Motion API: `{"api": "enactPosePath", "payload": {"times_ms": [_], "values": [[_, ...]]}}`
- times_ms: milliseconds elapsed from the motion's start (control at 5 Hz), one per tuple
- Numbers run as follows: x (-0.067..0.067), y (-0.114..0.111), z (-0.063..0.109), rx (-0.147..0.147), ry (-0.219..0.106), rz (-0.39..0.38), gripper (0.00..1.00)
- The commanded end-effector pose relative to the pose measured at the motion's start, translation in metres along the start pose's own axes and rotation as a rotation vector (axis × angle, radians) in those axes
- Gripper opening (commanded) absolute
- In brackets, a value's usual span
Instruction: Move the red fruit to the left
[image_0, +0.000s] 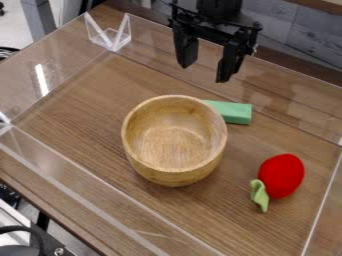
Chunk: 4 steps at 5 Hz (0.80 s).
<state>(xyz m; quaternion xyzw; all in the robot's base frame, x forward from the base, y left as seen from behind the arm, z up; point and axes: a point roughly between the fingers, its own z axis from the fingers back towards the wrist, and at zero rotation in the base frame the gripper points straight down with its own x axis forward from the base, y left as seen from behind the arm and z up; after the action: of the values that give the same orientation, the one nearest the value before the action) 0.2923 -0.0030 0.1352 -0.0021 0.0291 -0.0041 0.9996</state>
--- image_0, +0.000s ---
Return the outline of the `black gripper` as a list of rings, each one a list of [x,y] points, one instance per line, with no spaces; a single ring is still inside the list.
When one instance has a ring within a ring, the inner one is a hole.
[[[248,55],[257,52],[257,39],[264,25],[244,13],[242,3],[244,0],[171,0],[169,4],[177,60],[184,69],[198,60],[198,39],[220,45],[229,40],[240,43],[229,42],[224,47],[224,56],[218,62],[218,83],[228,82],[237,73],[242,52]]]

